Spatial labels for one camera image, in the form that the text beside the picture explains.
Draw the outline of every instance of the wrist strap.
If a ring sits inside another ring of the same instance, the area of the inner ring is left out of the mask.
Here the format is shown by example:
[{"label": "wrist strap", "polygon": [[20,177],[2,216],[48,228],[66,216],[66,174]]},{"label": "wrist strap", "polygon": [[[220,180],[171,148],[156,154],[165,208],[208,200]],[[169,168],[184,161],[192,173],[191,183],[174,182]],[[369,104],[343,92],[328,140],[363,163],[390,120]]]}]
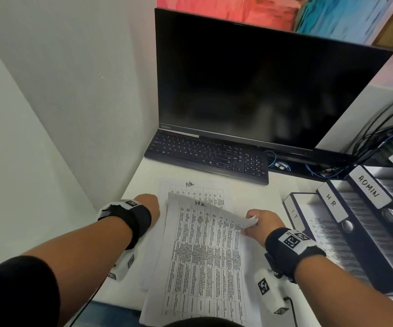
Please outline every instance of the wrist strap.
[{"label": "wrist strap", "polygon": [[324,250],[314,240],[303,232],[289,228],[271,232],[266,238],[265,247],[265,257],[276,276],[286,275],[292,282],[295,282],[295,270],[304,258],[314,255],[326,257]]},{"label": "wrist strap", "polygon": [[134,200],[121,200],[105,205],[98,213],[97,220],[109,216],[122,219],[132,230],[133,237],[126,250],[133,249],[151,225],[150,211]]}]

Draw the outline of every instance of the hand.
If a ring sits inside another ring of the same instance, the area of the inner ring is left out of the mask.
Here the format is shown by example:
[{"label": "hand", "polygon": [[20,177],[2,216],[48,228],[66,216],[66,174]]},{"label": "hand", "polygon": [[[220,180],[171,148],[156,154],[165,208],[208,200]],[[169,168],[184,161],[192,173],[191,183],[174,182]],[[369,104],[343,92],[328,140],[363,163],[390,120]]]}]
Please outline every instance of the hand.
[{"label": "hand", "polygon": [[160,208],[159,208],[159,200],[156,195],[152,194],[141,194],[134,198],[135,201],[138,201],[145,208],[147,208],[151,213],[151,226],[152,228],[157,220],[160,217]]},{"label": "hand", "polygon": [[257,216],[259,219],[257,224],[248,228],[245,228],[242,233],[256,240],[262,247],[265,247],[265,241],[272,231],[278,228],[286,227],[281,221],[280,217],[267,210],[249,210],[246,218],[252,218]]}]

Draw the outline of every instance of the white desk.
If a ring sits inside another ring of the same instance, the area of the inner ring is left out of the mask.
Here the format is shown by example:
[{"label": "white desk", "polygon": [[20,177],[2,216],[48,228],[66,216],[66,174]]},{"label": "white desk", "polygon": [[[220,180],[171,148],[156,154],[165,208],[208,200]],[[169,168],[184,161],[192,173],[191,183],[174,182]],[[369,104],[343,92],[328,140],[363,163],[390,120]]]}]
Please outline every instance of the white desk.
[{"label": "white desk", "polygon": [[[234,201],[234,212],[236,214],[244,216],[249,209],[253,208],[271,210],[277,213],[288,227],[290,227],[290,222],[283,208],[282,200],[291,192],[315,192],[321,184],[320,181],[270,172],[269,186],[262,186],[144,158],[139,164],[132,181],[129,183],[123,198],[134,198],[142,193],[157,195],[160,181],[165,177],[189,179],[192,181],[199,179],[228,182],[230,184]],[[138,258],[134,261],[126,277],[121,282],[107,278],[98,294],[94,297],[95,301],[134,310],[142,310],[146,292],[139,290],[139,271],[145,252],[148,249],[147,235],[137,244],[139,250]],[[319,326],[298,286],[292,284],[289,287],[289,295],[294,301],[298,324],[300,326]]]}]

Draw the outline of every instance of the keyboard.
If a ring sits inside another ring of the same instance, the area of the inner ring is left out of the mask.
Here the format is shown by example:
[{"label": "keyboard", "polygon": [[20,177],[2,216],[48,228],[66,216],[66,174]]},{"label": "keyboard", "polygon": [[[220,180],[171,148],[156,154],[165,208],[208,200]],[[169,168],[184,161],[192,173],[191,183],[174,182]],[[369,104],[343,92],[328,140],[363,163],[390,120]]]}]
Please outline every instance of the keyboard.
[{"label": "keyboard", "polygon": [[268,185],[268,159],[257,147],[157,130],[144,155],[172,165]]}]

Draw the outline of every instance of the forearm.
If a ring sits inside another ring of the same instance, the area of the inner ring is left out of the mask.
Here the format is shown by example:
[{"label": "forearm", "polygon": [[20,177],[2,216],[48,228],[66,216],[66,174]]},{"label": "forearm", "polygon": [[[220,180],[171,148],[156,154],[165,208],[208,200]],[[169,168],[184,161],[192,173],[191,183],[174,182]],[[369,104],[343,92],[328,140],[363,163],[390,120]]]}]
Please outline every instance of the forearm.
[{"label": "forearm", "polygon": [[24,255],[45,261],[60,293],[59,325],[89,299],[127,248],[132,231],[118,217],[108,217],[54,238]]},{"label": "forearm", "polygon": [[305,258],[295,280],[323,327],[393,326],[393,301],[329,259]]}]

